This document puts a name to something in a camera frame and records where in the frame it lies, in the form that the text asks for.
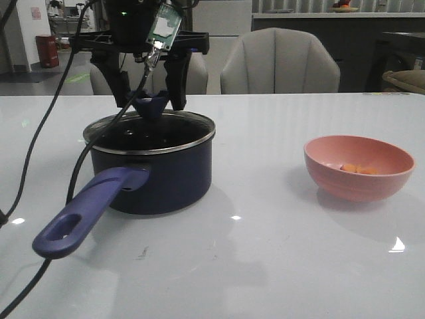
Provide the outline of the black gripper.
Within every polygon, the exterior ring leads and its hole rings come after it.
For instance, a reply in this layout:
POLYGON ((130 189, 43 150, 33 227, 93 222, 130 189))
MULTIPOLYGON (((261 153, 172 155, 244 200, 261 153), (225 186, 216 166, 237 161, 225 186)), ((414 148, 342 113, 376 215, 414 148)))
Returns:
MULTIPOLYGON (((165 2, 175 5, 183 18, 198 4, 197 1, 189 4, 182 1, 106 1, 108 30, 79 31, 70 37, 74 52, 92 51, 90 82, 94 95, 112 95, 118 108, 127 104, 129 78, 126 71, 120 70, 119 53, 148 53, 156 49, 146 43, 146 38, 160 4, 165 2)), ((207 54, 208 51, 208 33, 185 31, 181 25, 171 50, 161 51, 169 53, 164 62, 165 83, 174 110, 184 110, 187 103, 187 74, 192 52, 207 54)))

